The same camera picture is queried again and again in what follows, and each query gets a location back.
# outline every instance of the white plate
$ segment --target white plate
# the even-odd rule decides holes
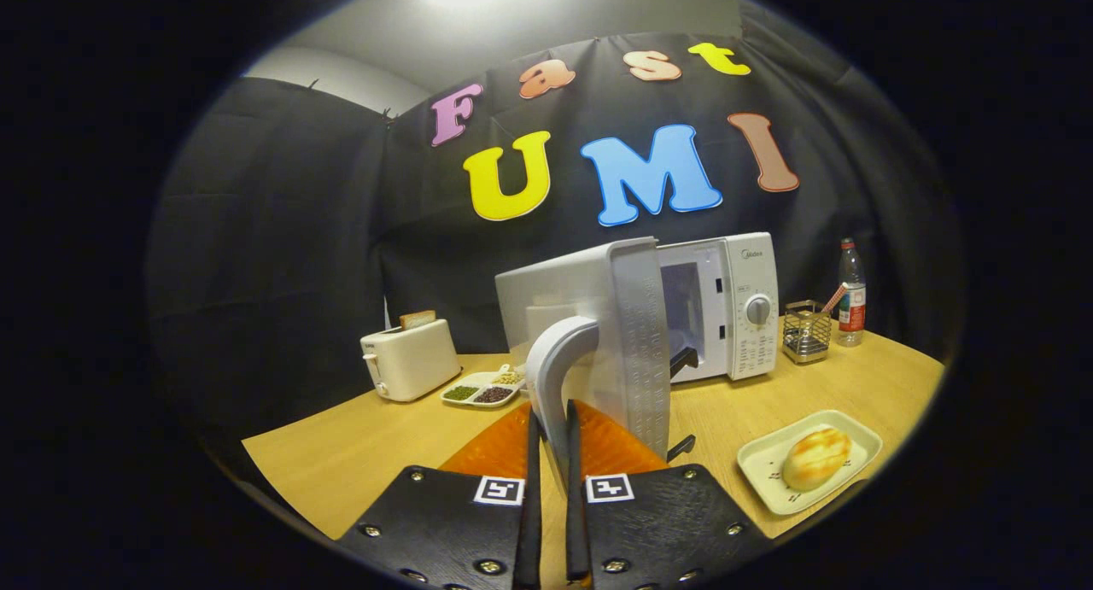
[[[524,387],[524,381],[519,380],[515,384],[492,384],[491,381],[494,380],[495,377],[504,373],[505,369],[508,369],[507,365],[504,365],[503,369],[500,369],[498,371],[495,373],[472,373],[468,376],[465,376],[462,377],[462,379],[459,379],[455,384],[451,384],[447,388],[445,388],[444,392],[440,393],[440,400],[449,404],[465,404],[466,406],[481,406],[484,409],[492,409],[494,406],[501,406],[501,404],[506,404],[508,401],[513,400],[513,397],[516,394],[516,391],[519,391],[519,388]],[[465,400],[449,400],[447,398],[444,398],[445,394],[447,394],[449,391],[459,387],[478,388],[478,391],[472,392],[472,394]],[[497,402],[474,402],[474,399],[478,398],[481,394],[481,392],[487,390],[489,388],[504,388],[506,390],[509,390],[509,392],[508,396],[498,400]]]
[[[835,428],[850,437],[850,459],[823,485],[798,492],[781,480],[781,464],[790,447],[816,430]],[[855,474],[873,461],[883,447],[877,433],[862,426],[844,412],[820,411],[780,430],[753,439],[737,452],[737,464],[771,511],[788,516],[815,505],[842,487]]]

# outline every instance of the straw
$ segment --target straw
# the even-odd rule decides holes
[[[838,291],[836,291],[835,295],[832,295],[831,299],[827,300],[827,303],[825,303],[820,312],[831,312],[831,309],[835,307],[836,303],[843,299],[843,295],[846,295],[846,290],[847,290],[846,283],[839,283]]]

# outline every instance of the plastic bottle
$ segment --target plastic bottle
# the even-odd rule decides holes
[[[866,334],[866,268],[853,237],[843,237],[843,258],[838,262],[838,282],[846,283],[846,294],[838,302],[838,333],[835,342],[844,347],[860,345]]]

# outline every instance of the bottle label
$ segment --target bottle label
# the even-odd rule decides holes
[[[866,287],[847,291],[838,302],[838,329],[842,332],[866,329]]]

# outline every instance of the wooden table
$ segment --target wooden table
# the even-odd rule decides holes
[[[463,375],[507,364],[507,354],[460,356]],[[907,438],[937,390],[943,365],[898,342],[867,333],[851,349],[832,344],[825,359],[796,365],[778,353],[769,375],[731,382],[712,377],[675,385],[671,394],[669,444],[689,434],[694,450],[673,465],[698,463],[710,470],[754,523],[776,538],[846,489],[832,493],[791,516],[772,514],[736,462],[751,439],[792,424],[812,412],[846,412],[884,439],[877,459],[855,481],[877,473]],[[500,409],[451,406],[440,389],[415,402],[380,399],[374,391],[243,445],[266,479],[305,519],[339,539],[397,473],[409,464],[436,468],[484,427],[527,399]],[[540,451],[542,473],[543,588],[565,588],[565,497]]]

